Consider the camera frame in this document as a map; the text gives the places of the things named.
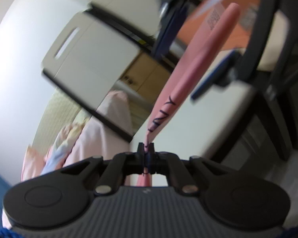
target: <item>gray floor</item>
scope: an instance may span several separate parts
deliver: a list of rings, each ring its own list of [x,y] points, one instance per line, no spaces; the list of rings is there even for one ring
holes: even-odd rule
[[[296,109],[298,127],[298,83],[291,89],[291,95]],[[283,187],[291,199],[291,209],[285,221],[285,227],[298,225],[298,151],[292,150],[289,160],[283,162],[278,158],[274,146],[258,119],[253,119],[248,129],[255,137],[259,149],[252,153],[246,149],[243,142],[239,141],[223,164],[265,178]]]

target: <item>pink cloth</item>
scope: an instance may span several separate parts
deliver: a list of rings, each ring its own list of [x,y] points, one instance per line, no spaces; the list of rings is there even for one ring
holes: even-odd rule
[[[211,18],[206,18],[201,24],[162,89],[149,116],[148,130],[144,142],[145,151],[147,151],[148,144],[170,121],[210,67],[237,24],[240,13],[240,6],[231,3],[215,26]],[[137,186],[151,185],[150,174],[143,174],[138,177]]]

